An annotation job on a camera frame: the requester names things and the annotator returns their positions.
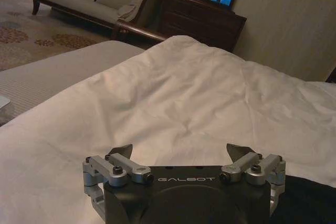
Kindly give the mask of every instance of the wooden leg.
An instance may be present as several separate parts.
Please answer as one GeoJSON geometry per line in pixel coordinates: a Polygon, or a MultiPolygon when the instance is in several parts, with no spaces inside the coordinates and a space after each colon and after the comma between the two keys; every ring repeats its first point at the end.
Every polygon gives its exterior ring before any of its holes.
{"type": "Polygon", "coordinates": [[[39,8],[40,8],[40,2],[37,0],[33,0],[33,15],[36,15],[39,8]]]}

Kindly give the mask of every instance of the black screw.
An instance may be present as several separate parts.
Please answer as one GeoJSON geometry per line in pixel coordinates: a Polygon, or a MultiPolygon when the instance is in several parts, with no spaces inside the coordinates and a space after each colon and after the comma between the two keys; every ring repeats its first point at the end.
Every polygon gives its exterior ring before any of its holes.
{"type": "Polygon", "coordinates": [[[261,166],[260,165],[253,165],[251,167],[252,172],[254,173],[261,173],[261,166]]]}
{"type": "Polygon", "coordinates": [[[123,172],[123,169],[120,165],[117,165],[113,168],[113,174],[115,175],[120,175],[122,174],[122,172],[123,172]]]}
{"type": "Polygon", "coordinates": [[[154,181],[154,175],[151,174],[151,173],[149,173],[149,174],[147,174],[147,175],[144,176],[143,180],[144,180],[144,182],[145,182],[147,185],[150,185],[150,184],[152,184],[153,181],[154,181]]]}
{"type": "Polygon", "coordinates": [[[219,179],[221,180],[221,182],[222,182],[223,184],[229,184],[229,183],[230,183],[230,180],[231,180],[230,175],[227,174],[227,173],[221,173],[221,174],[219,175],[219,179]]]}

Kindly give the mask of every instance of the floor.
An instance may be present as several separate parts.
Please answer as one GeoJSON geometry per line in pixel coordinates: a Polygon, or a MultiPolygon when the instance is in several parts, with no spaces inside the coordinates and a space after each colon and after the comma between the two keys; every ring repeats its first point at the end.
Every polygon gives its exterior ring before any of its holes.
{"type": "Polygon", "coordinates": [[[111,30],[32,0],[0,0],[0,71],[109,40],[111,30]]]}

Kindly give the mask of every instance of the white bedsheet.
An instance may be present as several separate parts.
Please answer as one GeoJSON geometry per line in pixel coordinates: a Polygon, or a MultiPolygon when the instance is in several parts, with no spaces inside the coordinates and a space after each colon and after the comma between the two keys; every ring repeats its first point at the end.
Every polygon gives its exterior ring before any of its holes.
{"type": "Polygon", "coordinates": [[[336,86],[172,37],[0,127],[0,222],[102,223],[81,162],[128,143],[144,165],[229,164],[226,143],[247,145],[336,187],[336,86]]]}

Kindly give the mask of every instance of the wooden dresser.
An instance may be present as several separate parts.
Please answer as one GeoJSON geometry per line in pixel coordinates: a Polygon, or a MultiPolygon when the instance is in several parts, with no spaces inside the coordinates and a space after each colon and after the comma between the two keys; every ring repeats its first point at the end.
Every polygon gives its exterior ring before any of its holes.
{"type": "Polygon", "coordinates": [[[163,0],[158,32],[188,35],[232,52],[246,18],[198,0],[163,0]]]}

